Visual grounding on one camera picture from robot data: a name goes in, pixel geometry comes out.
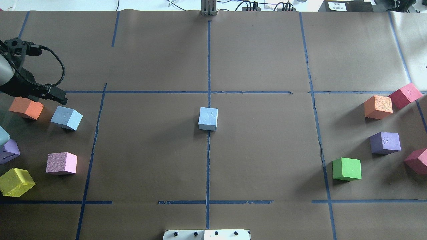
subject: purple cube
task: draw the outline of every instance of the purple cube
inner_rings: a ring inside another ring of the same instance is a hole
[[[401,150],[398,133],[379,132],[369,139],[372,153],[387,155]]]
[[[7,143],[1,146],[1,149],[0,164],[5,164],[20,155],[18,145],[16,144],[15,140],[12,139],[9,139]]]

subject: light blue cube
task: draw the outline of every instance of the light blue cube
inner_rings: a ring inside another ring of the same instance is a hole
[[[53,114],[51,122],[64,128],[77,131],[83,115],[71,108],[58,106]]]
[[[0,147],[6,144],[10,139],[9,133],[6,132],[2,127],[0,127]]]
[[[202,130],[216,131],[218,109],[200,108],[199,128]]]

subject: orange cube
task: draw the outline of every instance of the orange cube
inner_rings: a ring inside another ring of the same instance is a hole
[[[9,111],[16,113],[18,116],[32,120],[37,120],[42,110],[43,104],[22,97],[16,97],[9,108]]]
[[[392,99],[383,96],[373,96],[365,103],[365,117],[383,119],[393,113]]]

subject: white label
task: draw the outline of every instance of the white label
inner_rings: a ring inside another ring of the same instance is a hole
[[[328,3],[329,9],[334,11],[347,11],[345,3]]]

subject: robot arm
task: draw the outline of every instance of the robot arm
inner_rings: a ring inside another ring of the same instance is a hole
[[[62,77],[55,84],[37,83],[31,72],[22,67],[25,56],[39,56],[42,54],[42,50],[51,52],[62,66]],[[35,102],[42,98],[66,105],[65,91],[57,87],[64,76],[64,64],[49,48],[22,41],[19,38],[0,41],[0,91],[13,97],[28,98]]]

